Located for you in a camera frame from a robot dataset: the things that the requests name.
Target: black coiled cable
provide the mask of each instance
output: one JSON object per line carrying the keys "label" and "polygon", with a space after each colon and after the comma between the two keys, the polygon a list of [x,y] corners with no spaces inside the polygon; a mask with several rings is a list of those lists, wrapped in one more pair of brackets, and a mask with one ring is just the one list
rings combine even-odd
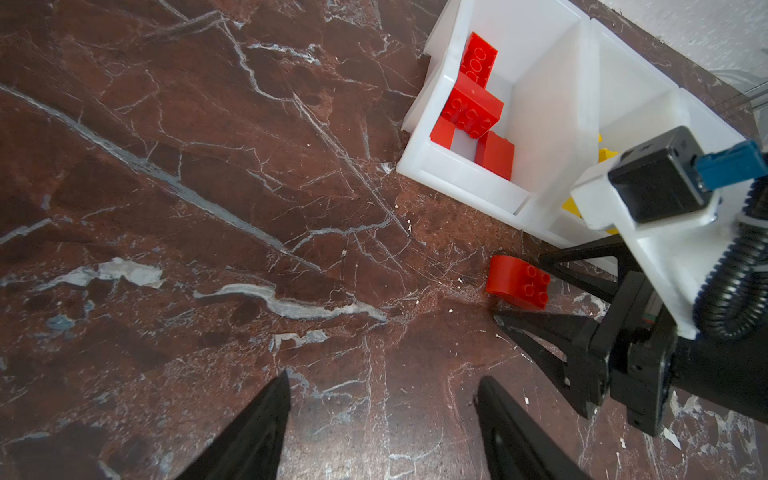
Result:
{"label": "black coiled cable", "polygon": [[[768,177],[752,184],[743,213],[768,220]],[[768,272],[755,267],[768,263],[768,228],[741,223],[739,235],[715,265],[694,304],[694,321],[712,339],[743,338],[768,319]]]}

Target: white storage container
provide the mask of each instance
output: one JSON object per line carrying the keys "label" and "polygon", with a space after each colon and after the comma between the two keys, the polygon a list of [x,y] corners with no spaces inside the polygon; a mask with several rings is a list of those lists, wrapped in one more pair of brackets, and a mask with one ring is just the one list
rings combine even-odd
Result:
{"label": "white storage container", "polygon": [[[477,141],[463,131],[450,151],[429,139],[473,31],[498,49],[487,90],[505,104],[492,130],[515,144],[511,181],[474,163]],[[600,147],[621,152],[687,125],[706,150],[702,136],[730,129],[701,130],[690,94],[565,0],[450,0],[424,50],[432,59],[397,171],[556,247],[607,235],[562,208]]]}

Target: blue cable plug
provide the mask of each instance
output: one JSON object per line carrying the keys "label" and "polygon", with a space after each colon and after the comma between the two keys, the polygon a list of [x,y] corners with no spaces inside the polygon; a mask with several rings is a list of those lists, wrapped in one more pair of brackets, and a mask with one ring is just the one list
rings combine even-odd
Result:
{"label": "blue cable plug", "polygon": [[704,155],[696,160],[694,169],[709,191],[768,175],[768,164],[757,142],[752,140]]}

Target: marble surface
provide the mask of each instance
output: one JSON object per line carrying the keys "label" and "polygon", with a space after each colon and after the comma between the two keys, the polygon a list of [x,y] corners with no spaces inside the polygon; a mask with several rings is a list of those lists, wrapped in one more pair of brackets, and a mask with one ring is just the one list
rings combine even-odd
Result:
{"label": "marble surface", "polygon": [[489,257],[550,247],[393,171],[443,4],[0,4],[0,478],[173,478],[282,369],[281,478],[487,478],[483,375],[594,478],[763,477],[765,425],[685,392],[658,439],[587,422],[499,335]]}

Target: red building block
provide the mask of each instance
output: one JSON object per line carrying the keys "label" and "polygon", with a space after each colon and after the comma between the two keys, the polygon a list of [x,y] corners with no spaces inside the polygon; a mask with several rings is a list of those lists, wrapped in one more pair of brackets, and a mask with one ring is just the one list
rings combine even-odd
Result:
{"label": "red building block", "polygon": [[498,50],[483,40],[480,35],[472,32],[469,35],[467,48],[464,50],[464,58],[462,58],[462,64],[458,70],[485,88],[497,54]]}
{"label": "red building block", "polygon": [[512,178],[512,161],[515,159],[515,146],[495,132],[489,131],[478,140],[475,151],[475,163],[499,177]]}
{"label": "red building block", "polygon": [[459,72],[440,114],[472,138],[480,138],[502,117],[504,103]]}
{"label": "red building block", "polygon": [[485,291],[524,310],[543,310],[549,301],[547,285],[551,281],[547,273],[530,263],[515,257],[494,255]]}
{"label": "red building block", "polygon": [[454,124],[443,117],[438,117],[437,123],[432,129],[432,133],[429,134],[429,138],[431,138],[437,145],[442,145],[450,150],[451,145],[453,144],[453,134],[455,132],[456,126]]}

